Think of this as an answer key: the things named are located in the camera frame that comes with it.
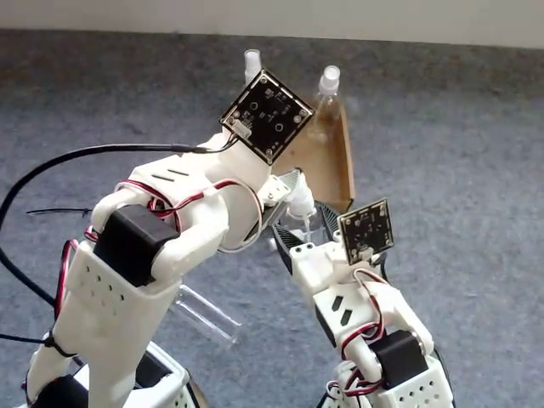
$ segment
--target wire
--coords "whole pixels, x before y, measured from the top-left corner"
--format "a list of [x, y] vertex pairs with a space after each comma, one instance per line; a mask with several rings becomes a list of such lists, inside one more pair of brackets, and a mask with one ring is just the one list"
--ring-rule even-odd
[[1, 334], [1, 333], [0, 333], [0, 339], [10, 340], [12, 342], [19, 342], [19, 343], [45, 344], [45, 340], [41, 338], [11, 336], [9, 334]]
[[240, 251], [243, 251], [253, 245], [255, 242], [257, 242], [259, 236], [263, 233], [263, 208], [261, 207], [261, 201], [258, 199], [257, 193], [253, 191], [251, 187], [249, 187], [246, 184], [243, 183], [237, 183], [240, 187], [243, 187], [246, 189], [249, 194], [252, 196], [253, 200], [255, 201], [255, 205], [257, 206], [257, 213], [258, 213], [258, 220], [257, 220], [257, 231], [255, 231], [255, 234], [253, 234], [247, 241], [243, 241], [240, 246], [234, 249], [226, 249], [223, 247], [219, 247], [220, 252], [224, 253], [238, 253]]
[[40, 208], [37, 210], [30, 210], [26, 213], [29, 215], [42, 215], [53, 213], [81, 213], [82, 218], [90, 214], [93, 210], [91, 208], [69, 208], [69, 207], [54, 207], [54, 208]]
[[369, 278], [371, 278], [373, 281], [375, 282], [379, 282], [379, 283], [383, 283], [384, 285], [389, 285], [389, 282], [387, 282], [385, 279], [383, 279], [381, 276], [378, 276], [376, 275], [374, 272], [372, 272], [371, 270], [368, 270], [368, 269], [365, 269], [365, 268], [358, 268], [354, 271], [354, 278], [356, 281], [359, 282], [360, 285], [363, 286], [363, 283], [361, 282], [361, 280], [359, 280], [359, 278], [357, 277], [357, 274], [363, 274], [365, 276], [368, 276]]
[[[444, 359], [442, 358], [442, 354], [440, 354], [439, 352], [439, 346], [436, 342], [434, 343], [434, 353], [436, 354], [436, 358], [439, 360], [440, 364], [442, 365], [442, 369], [444, 370], [444, 374], [445, 374], [445, 379], [448, 381], [448, 384], [450, 384], [451, 393], [453, 394], [453, 386], [450, 380], [450, 372], [448, 371], [448, 367], [446, 367], [445, 365]], [[453, 400], [451, 401], [451, 403], [453, 404], [453, 408], [456, 408], [455, 396]]]
[[91, 242], [96, 242], [99, 240], [99, 235], [98, 233], [94, 230], [93, 226], [92, 225], [89, 225], [86, 229], [85, 229], [85, 232], [83, 234], [85, 236], [85, 238], [87, 238], [89, 241]]
[[[116, 186], [116, 191], [118, 191], [119, 189], [123, 188], [123, 187], [136, 187], [137, 189], [139, 190], [142, 190], [144, 192], [146, 192], [147, 194], [151, 195], [152, 199], [150, 201], [150, 203], [152, 203], [150, 206], [148, 205], [148, 207], [151, 207], [153, 208], [155, 206], [155, 201], [156, 199], [159, 199], [159, 200], [162, 200], [164, 202], [166, 202], [168, 204], [169, 207], [173, 207], [173, 204], [172, 202], [168, 199], [168, 197], [166, 197], [165, 195], [163, 195], [159, 190], [156, 190], [154, 189], [153, 187], [151, 187], [150, 185], [147, 185], [146, 183], [142, 183], [141, 181], [136, 181], [136, 180], [131, 180], [129, 178], [123, 180], [121, 183], [119, 183], [117, 186]], [[178, 232], [181, 232], [181, 218], [179, 217], [179, 214], [177, 213], [177, 211], [174, 211], [172, 210], [172, 212], [168, 215], [173, 215], [173, 223], [174, 223], [174, 227], [176, 228], [176, 230]]]
[[[253, 234], [249, 240], [243, 241], [239, 247], [235, 249], [226, 249], [226, 248], [220, 247], [219, 251], [225, 252], [225, 253], [237, 253], [243, 249], [248, 248], [250, 245], [255, 243], [255, 241], [257, 241], [258, 237], [261, 235], [263, 231], [263, 213], [262, 213], [263, 209], [261, 208], [261, 201], [258, 199], [257, 193], [255, 193], [255, 191], [253, 191], [251, 187], [249, 187], [248, 185], [240, 181], [234, 180], [232, 178], [220, 180], [217, 183], [214, 183], [213, 187], [217, 190], [221, 190], [231, 185], [237, 185], [246, 189], [249, 192], [249, 194], [252, 196], [252, 199], [254, 200], [258, 208], [258, 228], [255, 234]], [[194, 195], [190, 195], [189, 197], [185, 198], [177, 206], [172, 206], [169, 201], [164, 200], [169, 205], [169, 207], [163, 208], [163, 209], [156, 209], [155, 208], [156, 204], [154, 202], [150, 202], [150, 205], [148, 207], [150, 207], [150, 210], [155, 215], [161, 218], [169, 217], [171, 215], [176, 216], [180, 210], [187, 207], [190, 203], [204, 198], [204, 196], [205, 196], [204, 191], [199, 191], [198, 193], [195, 193]]]
[[[229, 136], [229, 139], [225, 145], [217, 150], [211, 150], [201, 146], [188, 146], [185, 144], [102, 144], [98, 146], [86, 147], [78, 150], [73, 150], [63, 155], [57, 156], [51, 160], [48, 160], [41, 165], [35, 167], [30, 172], [20, 178], [13, 187], [8, 191], [8, 194], [4, 198], [2, 205], [0, 206], [0, 231], [2, 230], [3, 222], [8, 214], [8, 210], [14, 202], [15, 197], [20, 191], [30, 183], [35, 177], [46, 172], [52, 167], [58, 166], [62, 163], [69, 162], [85, 156], [94, 156], [102, 153], [112, 153], [121, 151], [146, 151], [146, 152], [171, 152], [171, 153], [196, 153], [196, 154], [210, 154], [220, 153], [229, 149], [237, 142], [238, 138]], [[54, 306], [54, 298], [45, 292], [34, 280], [28, 277], [17, 265], [15, 265], [8, 257], [3, 248], [0, 247], [0, 262], [6, 267], [6, 269], [23, 285], [28, 287], [31, 291], [36, 293], [45, 302]]]
[[76, 240], [68, 240], [62, 247], [62, 255], [60, 257], [59, 280], [57, 282], [57, 294], [54, 302], [54, 319], [57, 320], [62, 308], [62, 302], [65, 298], [65, 279], [66, 272], [70, 268], [70, 255], [72, 251], [77, 250], [79, 244]]

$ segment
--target white plastic part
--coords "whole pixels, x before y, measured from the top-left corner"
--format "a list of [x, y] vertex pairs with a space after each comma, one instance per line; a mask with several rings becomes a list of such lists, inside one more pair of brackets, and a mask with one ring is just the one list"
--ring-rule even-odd
[[240, 341], [242, 324], [186, 285], [179, 288], [170, 310], [226, 348]]
[[[179, 282], [146, 293], [124, 280], [82, 242], [65, 288], [67, 297], [52, 330], [66, 353], [88, 360], [89, 408], [121, 408], [133, 389], [134, 373], [156, 328], [178, 291]], [[65, 374], [70, 359], [41, 346], [32, 359], [27, 393]]]
[[[196, 408], [197, 404], [188, 388], [189, 373], [156, 344], [150, 343], [147, 351], [172, 373], [151, 388], [133, 390], [123, 408]], [[80, 369], [74, 378], [88, 390], [88, 365]]]
[[244, 53], [244, 59], [246, 60], [246, 85], [248, 85], [263, 69], [261, 65], [261, 52], [258, 49], [248, 49]]
[[272, 207], [284, 201], [291, 193], [291, 189], [280, 178], [272, 174], [258, 191], [257, 196], [264, 205]]
[[[227, 138], [223, 133], [214, 135], [213, 147], [221, 147]], [[256, 192], [267, 182], [271, 171], [270, 166], [242, 142], [221, 153], [185, 154], [181, 156], [181, 162], [187, 167], [199, 169], [213, 183], [222, 179], [235, 179]], [[258, 221], [258, 209], [245, 189], [227, 187], [221, 191], [221, 196], [229, 209], [229, 230], [224, 235], [221, 247], [238, 248]]]
[[432, 356], [426, 357], [428, 369], [395, 388], [371, 395], [379, 408], [450, 408], [453, 394], [444, 368]]
[[335, 65], [329, 65], [323, 71], [320, 79], [320, 94], [335, 95], [340, 86], [340, 69]]
[[315, 212], [314, 195], [308, 187], [304, 173], [298, 176], [297, 186], [287, 197], [287, 201], [289, 201], [287, 211], [294, 218], [307, 218]]
[[[307, 302], [320, 312], [320, 323], [334, 339], [338, 351], [343, 342], [357, 328], [377, 320], [377, 312], [367, 292], [354, 281], [353, 271], [364, 268], [379, 271], [367, 262], [348, 265], [341, 242], [328, 242], [322, 246], [301, 245], [291, 249], [292, 276], [300, 286]], [[367, 287], [376, 297], [384, 323], [415, 334], [425, 355], [433, 352], [433, 338], [419, 320], [399, 290], [369, 281]], [[345, 349], [368, 381], [378, 381], [382, 368], [366, 342], [358, 337]]]

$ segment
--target black circuit board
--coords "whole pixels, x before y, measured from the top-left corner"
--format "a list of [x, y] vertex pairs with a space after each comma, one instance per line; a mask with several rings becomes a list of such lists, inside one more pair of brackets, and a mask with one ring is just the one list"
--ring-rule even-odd
[[309, 105], [262, 70], [219, 121], [272, 165], [313, 114]]
[[369, 248], [373, 255], [394, 245], [386, 199], [341, 215], [338, 225], [350, 265], [362, 261]]

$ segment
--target red and white wire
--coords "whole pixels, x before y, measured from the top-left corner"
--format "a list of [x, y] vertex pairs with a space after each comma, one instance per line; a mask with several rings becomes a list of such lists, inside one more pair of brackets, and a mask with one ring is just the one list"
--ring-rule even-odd
[[[119, 183], [117, 185], [116, 191], [119, 190], [120, 188], [123, 188], [123, 187], [125, 187], [125, 188], [130, 188], [130, 187], [134, 188], [135, 187], [136, 189], [141, 190], [141, 191], [146, 192], [147, 194], [149, 194], [151, 196], [150, 203], [148, 203], [148, 208], [149, 209], [154, 209], [155, 208], [156, 203], [157, 203], [156, 200], [160, 200], [160, 201], [164, 202], [165, 205], [167, 205], [169, 208], [174, 208], [174, 205], [172, 204], [172, 202], [165, 195], [163, 195], [159, 190], [156, 190], [153, 187], [151, 187], [150, 185], [147, 185], [146, 183], [143, 183], [141, 181], [131, 180], [130, 178], [127, 178], [127, 179], [123, 180], [121, 183]], [[174, 222], [175, 229], [178, 232], [181, 232], [181, 218], [180, 218], [178, 212], [173, 211], [172, 213], [168, 214], [167, 216], [169, 216], [169, 215], [173, 216], [173, 222]]]
[[98, 234], [96, 233], [96, 231], [93, 229], [93, 226], [92, 225], [89, 225], [86, 229], [85, 229], [85, 238], [87, 238], [89, 241], [91, 242], [96, 242], [99, 240], [99, 236]]
[[68, 240], [65, 242], [62, 248], [62, 255], [60, 257], [60, 271], [59, 271], [59, 281], [57, 283], [57, 293], [54, 302], [54, 318], [57, 319], [62, 309], [62, 302], [65, 299], [65, 281], [66, 273], [70, 268], [70, 257], [72, 251], [76, 251], [79, 247], [79, 244], [76, 240]]

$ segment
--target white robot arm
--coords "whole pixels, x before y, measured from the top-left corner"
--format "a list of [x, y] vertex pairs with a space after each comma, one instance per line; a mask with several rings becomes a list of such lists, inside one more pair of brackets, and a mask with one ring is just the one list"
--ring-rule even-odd
[[[225, 136], [211, 143], [224, 144]], [[68, 356], [80, 354], [88, 360], [88, 406], [132, 406], [125, 402], [136, 368], [183, 275], [218, 249], [247, 245], [262, 211], [256, 191], [270, 177], [270, 167], [253, 157], [242, 143], [206, 157], [170, 156], [136, 167], [99, 202], [92, 216], [98, 239], [78, 245], [67, 271], [65, 299], [47, 335], [54, 346], [32, 358], [29, 403], [65, 375]]]
[[324, 245], [274, 227], [286, 267], [343, 359], [319, 408], [450, 408], [451, 387], [430, 332], [381, 276], [384, 252], [367, 245], [393, 245], [387, 202], [338, 218], [320, 210], [331, 238]]

